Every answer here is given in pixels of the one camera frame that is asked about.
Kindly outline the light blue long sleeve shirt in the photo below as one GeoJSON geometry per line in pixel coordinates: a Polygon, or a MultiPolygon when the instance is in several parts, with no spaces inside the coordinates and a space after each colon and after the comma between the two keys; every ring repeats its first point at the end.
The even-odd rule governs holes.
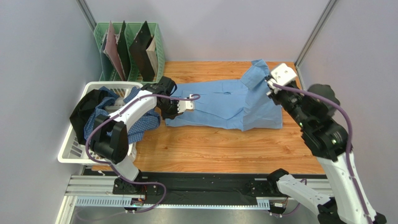
{"type": "Polygon", "coordinates": [[[253,128],[281,129],[281,106],[267,96],[265,77],[269,67],[263,59],[251,62],[240,79],[179,84],[173,97],[199,94],[192,112],[167,119],[167,126],[211,126],[247,131],[253,128]]]}

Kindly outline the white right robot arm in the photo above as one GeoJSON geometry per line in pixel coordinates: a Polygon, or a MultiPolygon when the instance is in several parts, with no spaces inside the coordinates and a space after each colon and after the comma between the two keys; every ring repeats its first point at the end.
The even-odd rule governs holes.
{"type": "Polygon", "coordinates": [[[301,137],[322,166],[333,195],[313,190],[281,168],[267,176],[274,190],[305,206],[321,224],[386,223],[386,217],[372,208],[364,193],[355,169],[352,124],[331,87],[315,84],[304,91],[291,82],[286,86],[270,84],[269,88],[269,98],[300,127],[301,137]]]}

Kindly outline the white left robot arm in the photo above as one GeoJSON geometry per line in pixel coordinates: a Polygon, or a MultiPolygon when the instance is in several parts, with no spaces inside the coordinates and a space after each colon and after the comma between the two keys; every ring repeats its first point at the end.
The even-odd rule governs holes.
{"type": "Polygon", "coordinates": [[[172,97],[176,90],[177,85],[172,79],[162,77],[159,83],[134,88],[134,97],[121,109],[107,116],[100,114],[95,117],[85,149],[105,159],[104,163],[118,175],[119,186],[125,184],[136,193],[148,185],[148,182],[140,181],[140,170],[127,154],[130,145],[128,132],[155,107],[161,109],[163,119],[181,115],[184,112],[179,107],[182,99],[172,97]]]}

